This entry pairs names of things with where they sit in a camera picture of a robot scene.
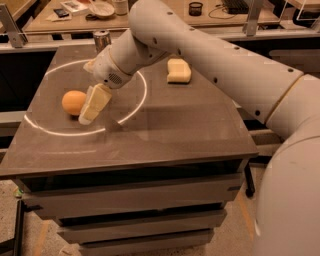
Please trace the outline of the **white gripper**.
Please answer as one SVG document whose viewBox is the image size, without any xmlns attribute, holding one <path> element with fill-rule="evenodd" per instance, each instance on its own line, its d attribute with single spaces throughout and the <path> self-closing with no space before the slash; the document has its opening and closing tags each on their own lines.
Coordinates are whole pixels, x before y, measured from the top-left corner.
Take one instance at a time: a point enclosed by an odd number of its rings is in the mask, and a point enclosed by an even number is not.
<svg viewBox="0 0 320 256">
<path fill-rule="evenodd" d="M 83 66 L 100 83 L 87 90 L 78 118 L 80 124 L 91 124 L 111 100 L 111 89 L 121 88 L 132 79 L 132 60 L 133 52 L 128 47 L 114 44 L 107 46 L 95 60 L 92 59 Z"/>
</svg>

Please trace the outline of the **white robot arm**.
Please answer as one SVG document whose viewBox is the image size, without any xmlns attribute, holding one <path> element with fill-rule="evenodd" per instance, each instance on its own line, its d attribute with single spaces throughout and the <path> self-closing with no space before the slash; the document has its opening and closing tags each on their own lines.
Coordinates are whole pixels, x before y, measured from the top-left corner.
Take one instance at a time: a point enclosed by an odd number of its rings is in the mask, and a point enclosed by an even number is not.
<svg viewBox="0 0 320 256">
<path fill-rule="evenodd" d="M 139 69 L 181 57 L 284 140 L 261 183 L 253 256 L 320 256 L 320 80 L 192 28 L 162 0 L 137 0 L 128 22 L 89 67 L 98 83 L 80 123 Z"/>
</svg>

